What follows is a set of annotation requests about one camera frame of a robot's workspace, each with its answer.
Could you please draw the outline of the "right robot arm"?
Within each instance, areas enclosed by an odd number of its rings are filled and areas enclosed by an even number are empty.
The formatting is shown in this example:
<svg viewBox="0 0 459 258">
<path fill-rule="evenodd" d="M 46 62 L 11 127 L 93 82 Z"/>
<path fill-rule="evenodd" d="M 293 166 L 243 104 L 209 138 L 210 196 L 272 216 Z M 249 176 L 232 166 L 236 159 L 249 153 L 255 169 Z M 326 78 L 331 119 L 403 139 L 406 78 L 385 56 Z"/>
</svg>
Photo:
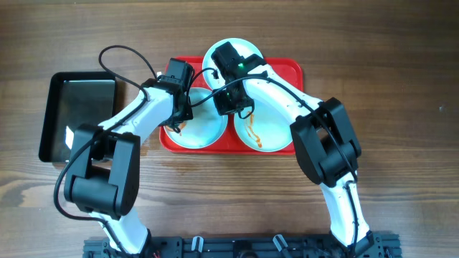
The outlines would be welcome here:
<svg viewBox="0 0 459 258">
<path fill-rule="evenodd" d="M 223 39 L 204 58 L 224 80 L 210 84 L 219 111 L 235 113 L 253 99 L 288 121 L 298 165 L 323 192 L 331 234 L 349 257 L 363 254 L 371 231 L 357 192 L 361 146 L 344 105 L 334 97 L 323 101 L 292 86 L 245 40 Z"/>
</svg>

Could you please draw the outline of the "white plate top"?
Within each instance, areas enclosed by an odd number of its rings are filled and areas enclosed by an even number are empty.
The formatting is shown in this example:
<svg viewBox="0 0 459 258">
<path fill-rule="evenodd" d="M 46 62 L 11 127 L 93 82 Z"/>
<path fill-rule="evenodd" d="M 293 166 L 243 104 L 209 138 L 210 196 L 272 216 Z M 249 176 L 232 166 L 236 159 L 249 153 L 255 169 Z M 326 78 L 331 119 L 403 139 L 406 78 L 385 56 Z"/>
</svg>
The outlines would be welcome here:
<svg viewBox="0 0 459 258">
<path fill-rule="evenodd" d="M 239 55 L 243 57 L 249 57 L 251 54 L 257 54 L 258 56 L 262 57 L 261 51 L 251 42 L 240 39 L 240 38 L 227 38 L 218 41 L 217 43 L 213 44 L 204 55 L 204 59 L 202 61 L 202 69 L 204 68 L 213 68 L 217 69 L 216 64 L 212 60 L 211 56 L 220 45 L 229 42 L 238 52 Z M 203 77 L 204 81 L 206 82 L 207 86 L 211 90 L 216 90 L 225 84 L 225 81 L 220 72 L 217 72 L 218 79 L 214 78 L 212 71 L 204 72 Z"/>
</svg>

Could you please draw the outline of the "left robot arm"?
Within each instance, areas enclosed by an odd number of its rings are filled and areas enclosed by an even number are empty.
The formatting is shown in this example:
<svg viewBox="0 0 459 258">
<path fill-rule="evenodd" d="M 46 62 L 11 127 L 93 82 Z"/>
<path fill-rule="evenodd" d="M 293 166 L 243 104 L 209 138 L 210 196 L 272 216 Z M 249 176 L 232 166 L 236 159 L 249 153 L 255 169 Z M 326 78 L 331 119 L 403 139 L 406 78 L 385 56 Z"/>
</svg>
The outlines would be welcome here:
<svg viewBox="0 0 459 258">
<path fill-rule="evenodd" d="M 138 218 L 134 203 L 140 184 L 140 148 L 157 127 L 179 133 L 193 118 L 187 91 L 193 67 L 170 59 L 166 73 L 139 85 L 138 97 L 99 125 L 81 125 L 74 134 L 69 163 L 55 188 L 98 222 L 108 236 L 101 255 L 157 257 L 151 232 Z"/>
</svg>

